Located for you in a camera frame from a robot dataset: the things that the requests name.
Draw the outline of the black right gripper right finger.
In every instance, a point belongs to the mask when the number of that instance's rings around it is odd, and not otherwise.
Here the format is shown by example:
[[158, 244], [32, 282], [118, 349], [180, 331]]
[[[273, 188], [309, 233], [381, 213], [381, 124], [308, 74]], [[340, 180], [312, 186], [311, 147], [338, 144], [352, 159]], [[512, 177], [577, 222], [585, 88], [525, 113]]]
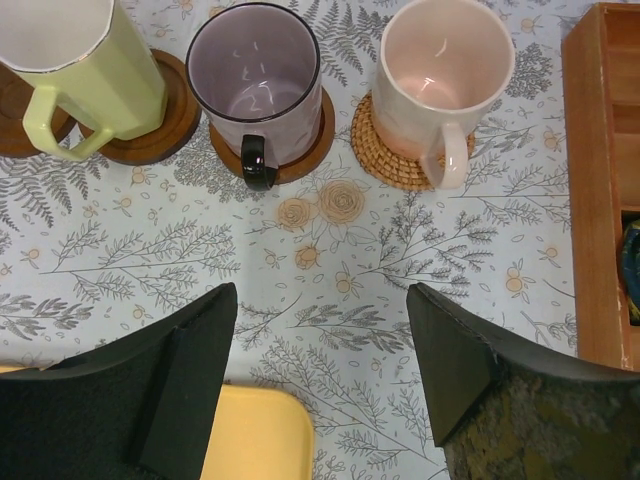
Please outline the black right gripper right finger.
[[454, 479], [635, 479], [639, 376], [539, 345], [417, 283], [407, 309]]

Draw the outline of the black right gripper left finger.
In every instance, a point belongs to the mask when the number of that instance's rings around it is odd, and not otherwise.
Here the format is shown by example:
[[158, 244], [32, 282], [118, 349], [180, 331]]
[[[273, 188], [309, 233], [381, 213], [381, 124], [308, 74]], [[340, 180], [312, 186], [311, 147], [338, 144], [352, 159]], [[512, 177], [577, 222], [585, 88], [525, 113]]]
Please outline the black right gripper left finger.
[[48, 369], [1, 377], [5, 479], [196, 479], [237, 318], [222, 284]]

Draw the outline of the woven rattan coaster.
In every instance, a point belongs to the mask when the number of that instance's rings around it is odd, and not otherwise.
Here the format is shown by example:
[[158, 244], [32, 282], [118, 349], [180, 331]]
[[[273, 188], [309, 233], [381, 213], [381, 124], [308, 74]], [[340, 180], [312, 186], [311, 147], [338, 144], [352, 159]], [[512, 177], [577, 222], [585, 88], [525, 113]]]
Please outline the woven rattan coaster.
[[359, 101], [350, 127], [350, 145], [362, 168], [382, 183], [406, 191], [433, 190], [417, 160], [393, 153], [378, 136], [372, 119], [372, 95]]

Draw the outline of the pink ceramic mug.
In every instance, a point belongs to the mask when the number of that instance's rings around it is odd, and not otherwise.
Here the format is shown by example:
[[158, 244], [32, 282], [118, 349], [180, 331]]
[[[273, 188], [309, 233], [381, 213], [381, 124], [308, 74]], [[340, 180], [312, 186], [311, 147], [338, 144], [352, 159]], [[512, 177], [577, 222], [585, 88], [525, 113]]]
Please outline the pink ceramic mug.
[[372, 121], [393, 153], [430, 183], [460, 187], [467, 138], [515, 69], [510, 32], [479, 1], [412, 1], [386, 25], [372, 86]]

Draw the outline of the purple mug black handle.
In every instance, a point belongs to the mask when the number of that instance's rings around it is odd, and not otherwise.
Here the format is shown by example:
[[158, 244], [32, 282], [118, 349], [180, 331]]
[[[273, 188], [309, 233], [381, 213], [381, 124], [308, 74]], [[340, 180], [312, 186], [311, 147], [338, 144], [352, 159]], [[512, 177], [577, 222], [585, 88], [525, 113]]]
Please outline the purple mug black handle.
[[234, 5], [207, 20], [188, 48], [186, 73], [210, 123], [276, 130], [320, 107], [320, 49], [309, 25], [276, 4]]

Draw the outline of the white mug green handle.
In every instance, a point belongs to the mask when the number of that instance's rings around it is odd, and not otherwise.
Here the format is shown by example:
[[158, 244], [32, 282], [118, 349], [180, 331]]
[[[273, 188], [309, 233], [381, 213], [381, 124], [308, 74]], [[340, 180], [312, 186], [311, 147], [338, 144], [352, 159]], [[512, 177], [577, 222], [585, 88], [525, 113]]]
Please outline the white mug green handle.
[[[167, 87], [118, 1], [4, 1], [1, 61], [33, 87], [23, 127], [42, 152], [82, 162], [113, 139], [159, 128]], [[71, 149], [52, 130], [62, 108], [91, 135]]]

